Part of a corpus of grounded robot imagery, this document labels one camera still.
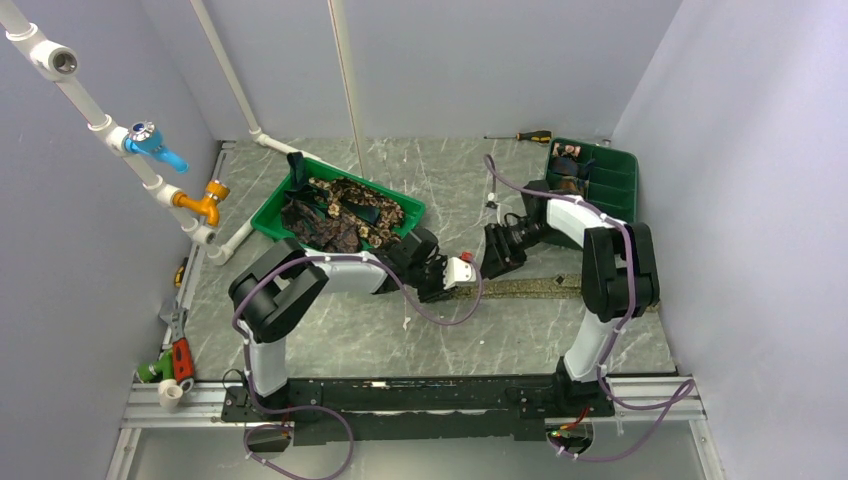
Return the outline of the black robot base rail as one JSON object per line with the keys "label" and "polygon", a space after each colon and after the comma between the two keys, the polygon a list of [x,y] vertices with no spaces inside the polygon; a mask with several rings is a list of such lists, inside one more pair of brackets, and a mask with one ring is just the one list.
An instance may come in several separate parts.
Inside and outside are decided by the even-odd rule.
{"label": "black robot base rail", "polygon": [[285,421],[297,446],[354,437],[416,440],[510,437],[537,441],[558,422],[586,425],[615,408],[600,388],[579,386],[564,373],[488,376],[292,378],[282,391],[253,403],[240,384],[225,389],[225,423]]}

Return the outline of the olive gold patterned tie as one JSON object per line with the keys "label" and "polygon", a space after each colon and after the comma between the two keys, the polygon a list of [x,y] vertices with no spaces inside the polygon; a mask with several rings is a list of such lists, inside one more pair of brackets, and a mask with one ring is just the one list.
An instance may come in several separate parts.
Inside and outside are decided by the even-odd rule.
{"label": "olive gold patterned tie", "polygon": [[[574,273],[563,273],[543,278],[518,278],[484,280],[482,299],[557,299],[580,300],[588,307],[582,296],[582,276]],[[433,302],[447,300],[473,300],[476,298],[478,285],[459,286],[445,293]]]}

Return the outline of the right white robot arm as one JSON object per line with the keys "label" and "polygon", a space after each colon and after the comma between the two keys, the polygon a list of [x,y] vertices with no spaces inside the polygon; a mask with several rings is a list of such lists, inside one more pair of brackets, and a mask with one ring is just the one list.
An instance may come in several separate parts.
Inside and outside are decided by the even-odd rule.
{"label": "right white robot arm", "polygon": [[524,189],[540,197],[536,209],[509,222],[484,227],[481,276],[494,279],[523,266],[527,250],[559,232],[582,251],[580,291],[585,315],[563,357],[568,377],[551,388],[557,411],[574,415],[590,399],[587,382],[602,378],[615,339],[626,324],[656,305],[660,281],[652,231],[603,213],[576,195]]}

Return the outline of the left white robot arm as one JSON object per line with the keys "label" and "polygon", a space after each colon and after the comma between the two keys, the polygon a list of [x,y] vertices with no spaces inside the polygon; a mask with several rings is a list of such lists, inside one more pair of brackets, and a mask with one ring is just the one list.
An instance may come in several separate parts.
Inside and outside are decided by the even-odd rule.
{"label": "left white robot arm", "polygon": [[416,228],[400,242],[354,253],[301,246],[292,238],[275,243],[230,285],[234,327],[242,336],[244,375],[252,389],[248,407],[264,420],[288,404],[286,339],[322,295],[382,295],[414,289],[421,303],[448,294],[451,259],[436,237]]}

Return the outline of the green tray of ties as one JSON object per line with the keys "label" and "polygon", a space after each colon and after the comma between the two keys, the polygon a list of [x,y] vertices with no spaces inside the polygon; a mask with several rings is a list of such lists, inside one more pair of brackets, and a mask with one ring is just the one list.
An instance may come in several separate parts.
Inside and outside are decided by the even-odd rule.
{"label": "green tray of ties", "polygon": [[[401,239],[418,226],[426,212],[426,206],[420,200],[344,172],[315,159],[304,157],[307,162],[307,172],[309,175],[326,180],[349,177],[399,203],[406,215],[404,224],[396,229]],[[287,200],[285,193],[290,187],[291,175],[289,167],[289,174],[253,216],[251,226],[255,230],[274,241],[294,239],[306,247],[330,253],[357,253],[375,248],[369,246],[357,236],[353,223],[347,223],[341,219],[322,218],[310,210],[305,204]]]}

